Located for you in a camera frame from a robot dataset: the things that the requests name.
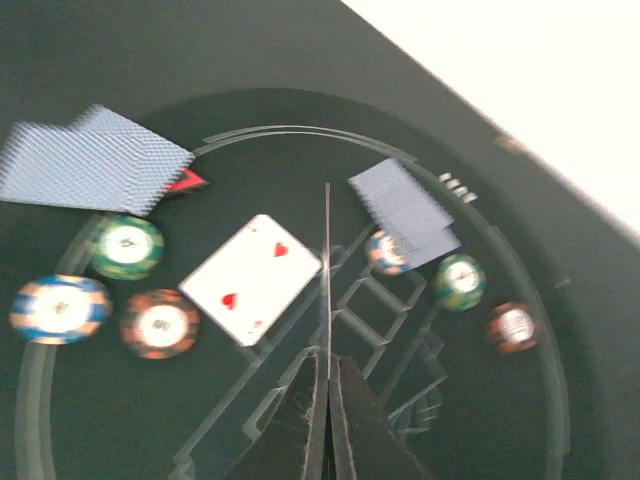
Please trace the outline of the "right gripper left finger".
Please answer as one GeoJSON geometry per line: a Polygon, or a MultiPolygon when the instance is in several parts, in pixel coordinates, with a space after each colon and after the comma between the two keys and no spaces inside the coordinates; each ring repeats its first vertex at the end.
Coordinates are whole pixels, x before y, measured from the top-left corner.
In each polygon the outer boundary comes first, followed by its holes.
{"type": "Polygon", "coordinates": [[[265,430],[226,477],[320,479],[327,408],[327,355],[320,350],[302,361],[265,430]]]}

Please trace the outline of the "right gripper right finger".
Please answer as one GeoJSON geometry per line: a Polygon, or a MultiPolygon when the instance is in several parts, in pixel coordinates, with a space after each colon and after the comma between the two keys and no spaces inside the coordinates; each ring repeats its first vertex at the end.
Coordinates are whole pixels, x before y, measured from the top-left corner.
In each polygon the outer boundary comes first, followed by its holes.
{"type": "Polygon", "coordinates": [[[330,357],[329,418],[337,479],[428,479],[400,443],[350,357],[330,357]]]}

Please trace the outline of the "two of hearts card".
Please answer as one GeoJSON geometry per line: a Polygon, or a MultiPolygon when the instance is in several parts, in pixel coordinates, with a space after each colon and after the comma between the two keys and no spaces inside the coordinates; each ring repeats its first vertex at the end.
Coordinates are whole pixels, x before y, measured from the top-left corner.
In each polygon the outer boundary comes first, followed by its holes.
{"type": "Polygon", "coordinates": [[[242,347],[255,345],[322,262],[266,214],[254,216],[179,289],[242,347]]]}

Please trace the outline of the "brown chip stack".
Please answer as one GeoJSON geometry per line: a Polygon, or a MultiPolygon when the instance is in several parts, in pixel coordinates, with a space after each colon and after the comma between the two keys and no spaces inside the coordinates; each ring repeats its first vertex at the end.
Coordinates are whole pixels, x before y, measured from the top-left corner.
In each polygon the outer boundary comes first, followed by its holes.
{"type": "Polygon", "coordinates": [[[522,352],[538,344],[538,323],[526,304],[506,302],[491,310],[487,336],[503,353],[522,352]]]}
{"type": "Polygon", "coordinates": [[[141,358],[162,360],[196,342],[200,316],[178,290],[155,289],[132,296],[119,320],[121,338],[141,358]]]}

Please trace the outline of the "green chip stack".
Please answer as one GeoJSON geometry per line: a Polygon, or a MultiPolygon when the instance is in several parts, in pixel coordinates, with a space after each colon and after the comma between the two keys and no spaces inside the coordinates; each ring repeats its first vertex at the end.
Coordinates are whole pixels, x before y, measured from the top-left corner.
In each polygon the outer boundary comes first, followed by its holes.
{"type": "Polygon", "coordinates": [[[450,255],[438,265],[433,290],[440,308],[454,312],[469,310],[486,291],[485,272],[470,255],[450,255]]]}
{"type": "Polygon", "coordinates": [[[151,222],[132,216],[109,218],[91,243],[91,267],[115,280],[140,280],[161,261],[164,237],[151,222]]]}

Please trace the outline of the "blue chip stack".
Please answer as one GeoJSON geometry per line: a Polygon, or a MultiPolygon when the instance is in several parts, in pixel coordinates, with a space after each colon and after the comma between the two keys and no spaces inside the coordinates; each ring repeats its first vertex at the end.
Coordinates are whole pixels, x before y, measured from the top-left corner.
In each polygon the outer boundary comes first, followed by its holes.
{"type": "Polygon", "coordinates": [[[53,274],[25,284],[9,310],[9,322],[31,343],[64,345],[95,334],[108,320],[112,302],[99,281],[53,274]]]}
{"type": "Polygon", "coordinates": [[[383,230],[375,232],[366,244],[366,254],[373,269],[388,276],[409,271],[404,256],[397,250],[393,238],[383,230]]]}

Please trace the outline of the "dealt card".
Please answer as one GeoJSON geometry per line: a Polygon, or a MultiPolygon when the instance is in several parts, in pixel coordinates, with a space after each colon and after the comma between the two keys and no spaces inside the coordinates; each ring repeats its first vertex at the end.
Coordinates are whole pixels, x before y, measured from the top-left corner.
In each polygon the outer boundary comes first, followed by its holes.
{"type": "Polygon", "coordinates": [[[349,184],[409,268],[461,246],[451,230],[453,217],[399,161],[388,158],[351,177],[349,184]]]}
{"type": "Polygon", "coordinates": [[[102,106],[67,127],[18,122],[1,152],[7,202],[146,216],[194,154],[102,106]]]}

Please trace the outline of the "red triangular all-in button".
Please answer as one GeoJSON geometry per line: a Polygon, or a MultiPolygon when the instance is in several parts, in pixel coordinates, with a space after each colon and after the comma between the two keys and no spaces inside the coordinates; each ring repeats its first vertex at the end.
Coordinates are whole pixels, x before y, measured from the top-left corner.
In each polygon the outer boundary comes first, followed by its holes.
{"type": "Polygon", "coordinates": [[[209,182],[192,170],[183,170],[180,176],[166,187],[167,195],[194,192],[209,185],[209,182]]]}

